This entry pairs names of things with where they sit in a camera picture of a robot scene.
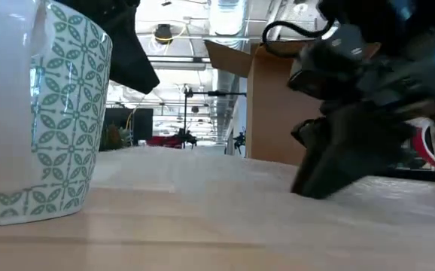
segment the person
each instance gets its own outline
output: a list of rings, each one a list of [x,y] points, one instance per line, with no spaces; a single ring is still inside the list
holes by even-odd
[[[239,136],[235,137],[234,140],[234,149],[239,151],[241,154],[241,146],[246,146],[246,135],[243,132],[239,132]]]
[[[192,149],[194,149],[194,146],[197,146],[197,139],[196,136],[193,136],[190,134],[190,130],[186,132],[185,142],[192,144]]]

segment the white mug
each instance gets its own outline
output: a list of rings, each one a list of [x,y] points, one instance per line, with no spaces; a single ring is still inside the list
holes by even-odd
[[[0,0],[0,224],[81,209],[111,48],[99,26],[65,5]]]

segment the light fixture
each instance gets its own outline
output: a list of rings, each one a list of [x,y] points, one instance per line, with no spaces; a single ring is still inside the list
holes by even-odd
[[[211,63],[208,57],[148,56],[150,62]]]
[[[159,24],[154,33],[154,38],[158,44],[169,45],[172,43],[174,38],[172,38],[171,25],[170,24]]]
[[[293,11],[298,14],[301,14],[302,12],[306,12],[307,10],[308,10],[308,4],[306,3],[295,5],[293,8]]]

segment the table surface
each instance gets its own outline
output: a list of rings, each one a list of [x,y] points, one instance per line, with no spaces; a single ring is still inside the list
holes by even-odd
[[[101,154],[84,209],[0,227],[0,270],[435,270],[435,184],[325,201],[296,168],[161,148]]]

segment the red and white strap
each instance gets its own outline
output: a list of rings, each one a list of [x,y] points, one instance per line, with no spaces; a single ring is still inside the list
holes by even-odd
[[[417,133],[412,139],[412,146],[418,155],[431,166],[435,167],[435,155],[427,146],[426,133],[433,125],[433,121],[427,118],[419,118],[410,122],[417,127]]]

